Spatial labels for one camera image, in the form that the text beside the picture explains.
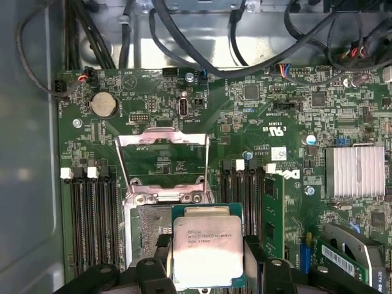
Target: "ram slot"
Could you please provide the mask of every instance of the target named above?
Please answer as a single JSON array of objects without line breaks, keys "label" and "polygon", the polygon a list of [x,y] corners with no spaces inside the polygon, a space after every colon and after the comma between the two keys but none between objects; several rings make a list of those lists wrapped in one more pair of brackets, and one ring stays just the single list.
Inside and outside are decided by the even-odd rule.
[{"label": "ram slot", "polygon": [[248,210],[248,203],[246,201],[246,183],[244,180],[244,171],[237,170],[235,172],[235,177],[233,177],[233,202],[242,203],[243,210],[244,210],[244,228],[246,232],[246,228],[249,225],[247,219],[247,210]]},{"label": "ram slot", "polygon": [[83,185],[83,197],[82,201],[82,218],[83,218],[83,232],[85,236],[85,251],[86,269],[94,265],[94,225],[93,225],[93,213],[92,213],[92,195],[90,189],[90,183],[84,181]]},{"label": "ram slot", "polygon": [[255,217],[257,219],[257,226],[256,226],[256,236],[259,237],[260,242],[262,242],[262,228],[263,228],[263,191],[264,191],[264,170],[262,167],[257,169],[257,176],[256,176],[256,199],[255,199]]},{"label": "ram slot", "polygon": [[89,180],[88,186],[88,207],[89,207],[89,240],[91,242],[91,256],[93,265],[100,263],[99,260],[99,228],[97,224],[97,193],[99,190],[99,185],[96,179]]},{"label": "ram slot", "polygon": [[232,199],[232,161],[223,160],[220,171],[220,196],[222,203],[229,203]]},{"label": "ram slot", "polygon": [[118,265],[118,194],[116,188],[116,176],[114,174],[111,174],[110,178],[107,179],[106,197],[110,263]]},{"label": "ram slot", "polygon": [[75,276],[84,272],[83,256],[83,210],[81,201],[83,198],[83,179],[74,179],[71,182],[71,210],[73,228],[73,258],[75,262]]},{"label": "ram slot", "polygon": [[257,166],[257,160],[252,159],[248,162],[246,167],[246,198],[249,202],[249,231],[246,233],[261,237],[262,227],[262,213],[261,213],[261,199],[262,199],[262,174],[263,170]]},{"label": "ram slot", "polygon": [[98,217],[98,258],[100,263],[108,263],[109,260],[107,258],[108,252],[108,242],[107,242],[107,218],[106,218],[106,205],[105,205],[105,181],[104,179],[99,179],[99,191],[97,193],[97,217]]}]

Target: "metal socket bracket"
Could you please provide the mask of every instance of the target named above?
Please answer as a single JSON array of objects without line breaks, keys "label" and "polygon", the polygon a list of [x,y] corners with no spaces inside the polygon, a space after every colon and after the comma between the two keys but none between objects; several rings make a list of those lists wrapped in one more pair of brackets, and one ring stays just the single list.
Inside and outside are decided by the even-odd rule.
[{"label": "metal socket bracket", "polygon": [[[122,148],[129,145],[151,145],[157,140],[166,139],[173,144],[198,144],[206,146],[204,176],[200,176],[195,184],[182,184],[174,188],[160,186],[143,186],[137,178],[129,179]],[[138,205],[155,204],[164,201],[179,201],[182,203],[214,203],[214,195],[207,180],[209,136],[207,134],[184,134],[172,127],[152,127],[141,135],[120,135],[116,138],[116,150],[121,170],[126,180],[127,195],[123,201],[125,237],[126,237],[126,266],[132,262],[132,233],[130,210]]]}]

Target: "motherboard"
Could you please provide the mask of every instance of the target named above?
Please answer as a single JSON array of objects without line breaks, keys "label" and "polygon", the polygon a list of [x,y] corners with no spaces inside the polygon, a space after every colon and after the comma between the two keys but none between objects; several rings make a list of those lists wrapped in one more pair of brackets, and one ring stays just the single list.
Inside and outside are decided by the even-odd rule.
[{"label": "motherboard", "polygon": [[[314,82],[334,74],[290,72]],[[331,224],[361,235],[390,268],[392,86],[382,72],[298,86],[274,67],[232,80],[182,68],[98,70],[58,104],[66,280],[152,256],[172,232],[173,205],[241,203],[243,235],[257,235],[269,256],[302,272],[331,262],[371,284],[375,267],[355,258],[360,248],[342,241],[344,255],[321,236]],[[59,74],[58,88],[79,74]],[[185,186],[194,189],[173,192]],[[388,270],[381,275],[387,293]]]}]

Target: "barcode label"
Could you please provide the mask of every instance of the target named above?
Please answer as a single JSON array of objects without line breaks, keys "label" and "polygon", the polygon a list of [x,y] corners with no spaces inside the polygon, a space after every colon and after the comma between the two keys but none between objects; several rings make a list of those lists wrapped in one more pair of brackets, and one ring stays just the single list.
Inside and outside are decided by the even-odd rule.
[{"label": "barcode label", "polygon": [[348,272],[353,277],[355,277],[354,266],[351,263],[344,260],[342,257],[338,256],[335,252],[328,249],[324,245],[322,245],[322,253],[326,258],[331,260],[335,265],[338,265],[341,269],[343,269],[344,271]]}]

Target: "aluminum heat sink fins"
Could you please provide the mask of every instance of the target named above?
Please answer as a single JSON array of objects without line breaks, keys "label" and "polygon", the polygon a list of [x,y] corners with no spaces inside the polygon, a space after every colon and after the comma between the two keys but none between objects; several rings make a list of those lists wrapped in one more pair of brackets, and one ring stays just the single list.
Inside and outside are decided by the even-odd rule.
[{"label": "aluminum heat sink fins", "polygon": [[328,148],[326,193],[335,198],[384,196],[384,147]]}]

